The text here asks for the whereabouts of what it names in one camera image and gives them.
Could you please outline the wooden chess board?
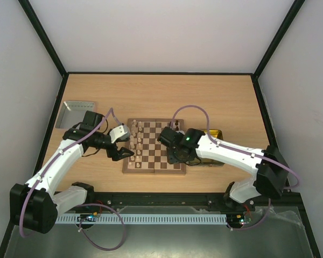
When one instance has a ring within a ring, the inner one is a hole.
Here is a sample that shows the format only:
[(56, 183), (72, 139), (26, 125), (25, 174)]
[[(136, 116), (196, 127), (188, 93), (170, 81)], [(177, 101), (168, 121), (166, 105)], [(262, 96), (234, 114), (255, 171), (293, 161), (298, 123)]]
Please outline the wooden chess board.
[(167, 149), (157, 141), (162, 130), (170, 124), (167, 118), (129, 118), (130, 139), (125, 148), (134, 155), (123, 160), (124, 174), (184, 175), (185, 164), (170, 164)]

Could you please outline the silver metal tin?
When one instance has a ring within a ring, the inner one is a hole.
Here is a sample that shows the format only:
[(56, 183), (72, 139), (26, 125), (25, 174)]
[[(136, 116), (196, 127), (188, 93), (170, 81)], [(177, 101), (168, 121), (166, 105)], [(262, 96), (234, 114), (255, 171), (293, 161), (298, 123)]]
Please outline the silver metal tin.
[(69, 129), (81, 122), (87, 111), (94, 111), (95, 103), (90, 101), (64, 101), (59, 111), (55, 128)]

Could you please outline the gold green metal tin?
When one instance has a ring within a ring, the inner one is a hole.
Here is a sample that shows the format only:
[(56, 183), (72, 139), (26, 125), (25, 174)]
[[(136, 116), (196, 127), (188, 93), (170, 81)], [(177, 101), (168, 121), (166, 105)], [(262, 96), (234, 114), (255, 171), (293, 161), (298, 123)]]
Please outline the gold green metal tin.
[(208, 138), (208, 134), (215, 140), (223, 140), (221, 130), (204, 130), (204, 137), (199, 141), (199, 149), (196, 149), (194, 160), (188, 161), (189, 166), (197, 167), (222, 167), (224, 162), (221, 161), (222, 154), (219, 152), (219, 147)]

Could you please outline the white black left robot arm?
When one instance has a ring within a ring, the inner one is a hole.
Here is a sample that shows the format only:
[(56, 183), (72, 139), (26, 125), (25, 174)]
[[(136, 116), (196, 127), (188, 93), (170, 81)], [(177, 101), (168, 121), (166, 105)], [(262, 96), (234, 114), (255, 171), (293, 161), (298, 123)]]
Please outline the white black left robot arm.
[(45, 165), (25, 184), (15, 184), (11, 188), (10, 219), (19, 227), (22, 237), (28, 236), (25, 229), (49, 232), (59, 215), (90, 199), (93, 187), (83, 183), (75, 183), (56, 193), (64, 176), (87, 149), (104, 149), (113, 161), (133, 156), (129, 149), (117, 147), (117, 143), (130, 139), (126, 124), (118, 121), (107, 134), (99, 131), (108, 116), (113, 115), (113, 109), (109, 109), (107, 115), (86, 111), (83, 120), (64, 133), (59, 147)]

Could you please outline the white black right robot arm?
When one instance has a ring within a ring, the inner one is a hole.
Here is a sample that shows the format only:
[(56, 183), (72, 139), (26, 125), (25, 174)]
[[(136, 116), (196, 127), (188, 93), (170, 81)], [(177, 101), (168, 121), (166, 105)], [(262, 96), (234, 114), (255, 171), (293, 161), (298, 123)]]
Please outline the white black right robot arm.
[(248, 172), (248, 179), (231, 182), (227, 187), (223, 201), (229, 210), (237, 210), (258, 196), (270, 199), (282, 196), (289, 171), (275, 146), (266, 149), (243, 147), (214, 139), (194, 128), (182, 133), (165, 127), (157, 140), (166, 147), (170, 164), (210, 159)]

